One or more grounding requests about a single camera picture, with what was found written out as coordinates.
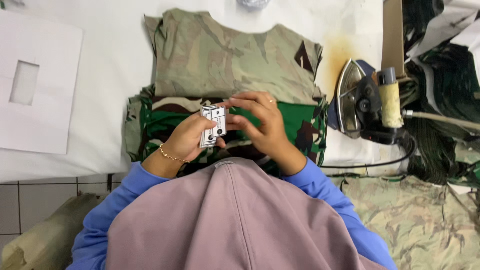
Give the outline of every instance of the blue long-sleeve shirt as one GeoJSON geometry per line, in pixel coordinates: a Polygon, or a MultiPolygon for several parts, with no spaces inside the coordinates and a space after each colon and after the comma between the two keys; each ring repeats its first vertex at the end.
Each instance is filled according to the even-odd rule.
{"type": "MultiPolygon", "coordinates": [[[[168,180],[147,172],[140,162],[133,163],[122,184],[85,216],[84,229],[73,244],[73,263],[67,269],[105,269],[107,232],[115,217],[150,187],[168,180]]],[[[350,200],[310,159],[299,173],[284,177],[284,180],[332,206],[342,217],[359,254],[388,269],[396,269],[385,241],[363,226],[350,200]]]]}

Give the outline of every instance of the green camouflage fabric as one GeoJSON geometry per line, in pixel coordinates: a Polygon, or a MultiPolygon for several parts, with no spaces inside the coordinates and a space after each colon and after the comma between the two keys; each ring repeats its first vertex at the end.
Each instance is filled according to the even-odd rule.
{"type": "Polygon", "coordinates": [[[480,269],[479,194],[457,195],[414,176],[332,181],[385,240],[400,270],[480,269]]]}
{"type": "Polygon", "coordinates": [[[145,17],[156,54],[156,92],[164,97],[229,98],[267,91],[277,100],[317,105],[312,99],[322,46],[275,25],[242,33],[208,12],[172,9],[145,17]]]}
{"type": "MultiPolygon", "coordinates": [[[[202,106],[222,102],[221,98],[157,97],[155,85],[144,87],[130,98],[125,121],[125,146],[132,161],[143,161],[165,142],[175,127],[202,106]]],[[[287,137],[303,154],[322,164],[326,148],[326,114],[324,99],[317,106],[278,103],[282,112],[287,137]]],[[[232,114],[243,115],[253,124],[260,121],[248,111],[231,108],[232,114]]],[[[205,148],[201,154],[180,170],[179,176],[192,173],[226,157],[242,157],[255,161],[266,172],[279,176],[276,164],[253,147],[242,131],[230,131],[223,136],[225,148],[205,148]]]]}

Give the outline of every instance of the pink hijab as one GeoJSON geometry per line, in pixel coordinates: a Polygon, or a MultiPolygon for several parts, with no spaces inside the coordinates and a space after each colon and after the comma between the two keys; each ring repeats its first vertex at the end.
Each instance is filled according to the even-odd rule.
{"type": "Polygon", "coordinates": [[[230,158],[153,186],[113,221],[107,269],[385,269],[323,200],[230,158]]]}

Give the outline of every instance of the beige camouflage fabric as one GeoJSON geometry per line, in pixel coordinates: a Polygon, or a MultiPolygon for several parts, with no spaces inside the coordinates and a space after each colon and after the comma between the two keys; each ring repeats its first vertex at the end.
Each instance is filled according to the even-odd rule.
{"type": "Polygon", "coordinates": [[[322,47],[282,25],[247,34],[208,12],[179,9],[145,17],[145,24],[156,54],[155,96],[229,98],[261,90],[279,101],[317,105],[313,80],[322,47]]]}
{"type": "Polygon", "coordinates": [[[414,176],[332,180],[365,226],[386,241],[399,269],[480,269],[480,198],[475,194],[457,195],[414,176]]]}

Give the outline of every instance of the rectangular cutout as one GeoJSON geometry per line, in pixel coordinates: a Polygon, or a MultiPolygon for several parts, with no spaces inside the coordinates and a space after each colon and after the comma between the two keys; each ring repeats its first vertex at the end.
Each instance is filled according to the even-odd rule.
{"type": "Polygon", "coordinates": [[[19,60],[13,78],[10,102],[32,105],[39,65],[19,60]]]}

